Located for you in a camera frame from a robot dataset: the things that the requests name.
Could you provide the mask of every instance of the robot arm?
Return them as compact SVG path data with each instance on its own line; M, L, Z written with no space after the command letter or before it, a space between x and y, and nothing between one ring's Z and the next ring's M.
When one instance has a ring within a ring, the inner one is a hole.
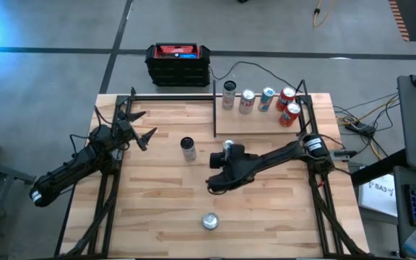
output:
M60 167L41 176L30 190L30 198L36 206L45 207L53 202L60 193L82 178L100 170L102 174L114 174L118 170L113 151L122 147L133 139L142 151L145 151L150 137L157 130L152 129L139 138L132 128L130 121L143 116L145 112L135 114L118 114L118 122L112 128L106 125L96 127L88 136L88 145L77 154L74 159L64 162Z
M245 153L241 144L229 143L223 152L211 154L210 168L222 168L222 172L208 178L208 191L223 194L254 181L257 173L290 160L312 162L310 170L315 174L328 174L334 168L328 149L315 134L303 135L297 141L261 156Z

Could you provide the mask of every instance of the black plastic crate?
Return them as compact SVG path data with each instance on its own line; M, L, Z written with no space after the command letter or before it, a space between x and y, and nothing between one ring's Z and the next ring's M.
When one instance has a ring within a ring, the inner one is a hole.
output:
M195 43L157 43L147 49L145 63L159 87L205 87L210 52Z

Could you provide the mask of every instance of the gray floor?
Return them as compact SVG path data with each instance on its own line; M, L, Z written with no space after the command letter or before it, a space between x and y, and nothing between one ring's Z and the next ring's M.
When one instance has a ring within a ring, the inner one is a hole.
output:
M214 51L416 54L416 43L401 39L387 0L336 0L328 22L313 29L316 2L135 0L121 48L188 41ZM112 48L125 3L0 0L0 46ZM68 160L72 153L68 135L86 133L108 58L0 53L0 163L41 176ZM330 92L334 104L342 107L396 92L397 76L416 74L416 61L219 56L212 57L214 74L224 75L240 60L259 63L294 85L306 79L311 92ZM242 89L283 86L266 72L243 64L226 79L235 80ZM131 87L140 93L212 91L212 86L157 88L147 75L143 56L118 55L108 93L128 93ZM353 113L363 115L374 107ZM390 115L394 127L376 135L388 153L403 148L399 108L391 109ZM388 124L386 118L380 120L380 127ZM357 136L343 136L343 141L350 149L363 147ZM353 161L373 163L376 158L367 149ZM0 232L5 234L0 254L9 254L9 259L52 256L61 229L69 195L41 209L30 201L29 188L16 183L6 203L7 216L0 221ZM395 226L372 220L364 220L364 226L372 253L388 256L397 249Z

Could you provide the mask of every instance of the can lid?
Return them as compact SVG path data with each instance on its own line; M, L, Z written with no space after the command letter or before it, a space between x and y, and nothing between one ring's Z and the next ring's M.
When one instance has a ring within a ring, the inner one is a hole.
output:
M291 87L285 87L282 91L287 97L294 97L296 94L296 91Z
M208 213L203 216L201 223L206 229L214 230L220 223L219 217L215 213Z
M233 82L232 80L228 80L226 82L224 82L224 88L226 90L232 91L237 87L237 84L235 82Z
M297 114L301 111L301 108L297 103L288 104L287 109L290 113L294 113L294 114Z
M275 90L274 90L273 88L271 88L271 87L265 87L265 88L263 89L263 93L264 93L266 96L271 97L271 96L273 96L273 95L275 94Z
M184 137L181 140L181 147L184 149L191 149L194 146L194 140L190 137Z
M253 90L244 90L242 92L242 97L247 99L247 100L253 99L254 98Z

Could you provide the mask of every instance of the yellow cable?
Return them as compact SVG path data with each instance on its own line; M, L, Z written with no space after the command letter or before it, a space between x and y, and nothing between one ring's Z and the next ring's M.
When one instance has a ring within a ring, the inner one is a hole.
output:
M384 106L386 106L386 105L388 105L388 104L394 103L394 102L396 102L396 101L398 101L398 99L390 100L390 101L388 101L388 102L386 102L386 103L384 103L384 104L382 104L382 105L379 105L378 107L374 108L372 111L368 112L368 113L367 113L366 115L364 115L363 117L361 117L361 118L355 118L355 121L353 121L353 122L340 122L340 123L341 123L342 125L350 125L350 124L355 124L355 123L357 123L357 122L360 122L362 119L366 118L367 116L371 115L373 112L377 111L378 109L380 109L380 108L382 108L382 107L384 107Z
M323 23L325 22L325 20L326 20L326 18L330 15L330 13L332 12L332 9L333 9L333 3L334 3L334 0L330 0L330 7L329 7L329 11L325 14L325 16L324 16L324 19L319 23L319 24L317 24L317 16L319 15L318 13L315 13L314 14L314 21L313 21L313 26L314 26L314 28L317 28L317 27L319 27L319 26L321 26L321 25L323 25ZM317 9L320 9L321 8L321 5L322 5L322 0L318 0L318 4L317 4Z
M380 154L376 151L376 149L375 149L375 147L373 146L373 142L372 141L369 141L370 142L370 148L372 149L372 151L373 151L373 153L375 154L375 156L379 159L379 160L382 160L383 158L380 156Z

